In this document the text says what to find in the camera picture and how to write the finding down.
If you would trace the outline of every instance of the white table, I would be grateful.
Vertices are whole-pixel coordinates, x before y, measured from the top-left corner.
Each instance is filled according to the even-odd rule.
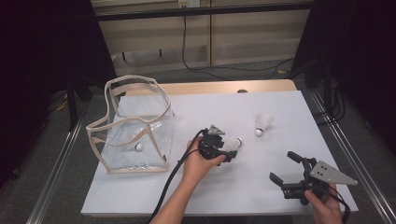
[[[303,166],[287,157],[290,150],[337,167],[299,91],[180,94],[170,95],[170,99],[176,114],[170,170],[188,140],[211,124],[226,132],[223,139],[241,137],[244,141],[232,162],[214,167],[200,183],[191,196],[186,216],[310,213],[310,205],[285,200],[280,187],[269,179],[270,172],[285,183],[304,178]],[[263,136],[257,137],[254,129],[260,112],[270,114],[274,122]],[[149,216],[169,175],[170,172],[110,175],[99,163],[81,213],[94,217]],[[181,175],[182,169],[174,177],[165,200]],[[337,189],[351,211],[358,211],[348,188],[338,185]]]

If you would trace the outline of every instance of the gray carpet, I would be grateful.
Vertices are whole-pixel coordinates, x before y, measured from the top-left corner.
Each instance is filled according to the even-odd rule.
[[[273,66],[278,62],[242,63],[232,66],[255,69]],[[291,62],[282,64],[279,69],[290,68],[290,65]],[[230,69],[210,69],[207,72],[231,80],[254,80],[266,79],[273,74],[274,70],[248,72]],[[192,73],[186,69],[150,73],[145,74],[145,76],[154,77],[160,83],[221,80],[208,74]],[[285,75],[276,74],[273,78],[282,78],[283,76]],[[312,112],[318,112],[309,94],[310,90],[304,87],[304,77],[298,77],[295,80],[295,84],[299,90],[303,91],[305,100]],[[94,95],[90,102],[82,103],[78,100],[78,108],[82,108],[84,104],[90,105],[87,119],[82,123],[81,132],[85,132],[85,126],[88,123],[99,119],[104,114],[103,93],[95,89],[92,91]],[[55,101],[51,108],[57,104],[59,104],[59,101]],[[50,113],[47,124],[37,139],[35,147],[30,151],[20,167],[20,178],[9,180],[0,189],[0,223],[26,223],[50,175],[52,166],[55,164],[63,147],[64,139],[68,135],[68,119],[67,108],[60,112],[54,110]],[[374,178],[390,204],[395,207],[395,155],[385,146],[381,136],[366,128],[365,119],[361,116],[360,111],[347,98],[345,117],[338,123],[350,144],[355,148],[368,173]],[[329,127],[321,125],[319,129],[340,169],[348,175],[357,178]],[[97,162],[87,141],[86,134],[81,134],[70,153],[42,223],[144,223],[147,220],[146,218],[94,218],[83,216],[80,213]],[[382,217],[378,214],[363,186],[358,185],[349,189],[360,211],[351,214],[348,223],[383,223]],[[313,219],[311,216],[293,216],[293,223],[313,223]]]

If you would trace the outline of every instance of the beige trim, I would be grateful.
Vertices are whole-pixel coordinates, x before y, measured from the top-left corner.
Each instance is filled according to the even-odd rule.
[[[202,94],[202,93],[235,93],[239,90],[248,92],[260,91],[297,91],[291,80],[250,80],[221,82],[191,82],[160,84],[169,95]]]

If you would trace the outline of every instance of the black cable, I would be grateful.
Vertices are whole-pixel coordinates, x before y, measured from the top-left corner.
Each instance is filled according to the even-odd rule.
[[[212,73],[208,73],[208,72],[205,72],[205,71],[202,71],[202,70],[205,70],[205,69],[231,69],[231,70],[246,71],[246,72],[261,72],[261,71],[266,71],[266,70],[270,70],[270,69],[275,68],[275,71],[273,72],[273,74],[271,76],[265,78],[265,79],[269,79],[269,78],[273,77],[276,74],[276,70],[281,64],[286,63],[286,62],[291,61],[291,60],[294,59],[294,57],[291,57],[291,58],[288,58],[287,60],[284,60],[284,61],[282,61],[282,62],[280,62],[280,63],[278,63],[278,64],[276,64],[274,66],[266,67],[266,68],[260,68],[260,69],[246,69],[246,68],[237,68],[237,67],[228,67],[228,66],[216,66],[216,67],[209,66],[209,67],[201,67],[201,68],[191,68],[191,67],[189,67],[187,65],[186,59],[185,59],[187,22],[186,22],[186,17],[183,17],[183,18],[184,18],[184,31],[183,31],[183,47],[182,47],[182,51],[181,51],[181,58],[182,58],[182,62],[184,64],[184,66],[187,69],[189,69],[191,72],[203,73],[203,74],[207,74],[207,75],[210,75],[210,76],[213,76],[213,77],[217,77],[219,79],[223,79],[223,80],[226,80],[226,81],[231,81],[230,79],[228,79],[226,77],[219,77],[217,75],[214,75]]]
[[[345,102],[345,99],[344,99],[344,94],[341,91],[339,91],[339,92],[340,92],[341,101],[342,101],[342,107],[340,106],[340,111],[342,111],[341,112],[341,116],[338,117],[339,113],[337,113],[337,115],[334,116],[333,118],[330,118],[330,119],[325,120],[323,122],[317,123],[318,126],[323,125],[323,124],[331,124],[333,122],[337,122],[337,121],[339,121],[339,120],[344,118],[344,115],[346,114],[346,102]]]
[[[148,223],[151,222],[151,220],[157,215],[157,213],[160,211],[161,205],[163,204],[163,199],[165,198],[166,195],[166,191],[168,191],[169,185],[172,182],[172,179],[174,178],[175,174],[177,173],[178,169],[180,168],[180,166],[183,164],[183,162],[190,156],[190,154],[192,152],[190,152],[190,149],[192,147],[192,145],[194,144],[195,140],[198,138],[198,136],[201,133],[204,133],[205,130],[201,130],[199,131],[194,138],[191,140],[191,143],[189,145],[189,147],[186,149],[186,152],[184,152],[183,156],[181,157],[180,161],[177,162],[177,165],[175,166],[175,168],[173,169],[172,173],[169,175],[168,180],[165,183],[165,186],[163,187],[163,193],[161,194],[160,200],[157,203],[157,206],[154,209],[154,212],[151,214],[150,218],[148,219]]]

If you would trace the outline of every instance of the white ball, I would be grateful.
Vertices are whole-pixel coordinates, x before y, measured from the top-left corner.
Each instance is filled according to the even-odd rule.
[[[260,129],[256,129],[256,130],[254,131],[254,133],[255,133],[257,136],[262,136],[262,130],[260,130]]]
[[[134,149],[136,149],[136,151],[141,151],[143,149],[143,143],[137,143]]]

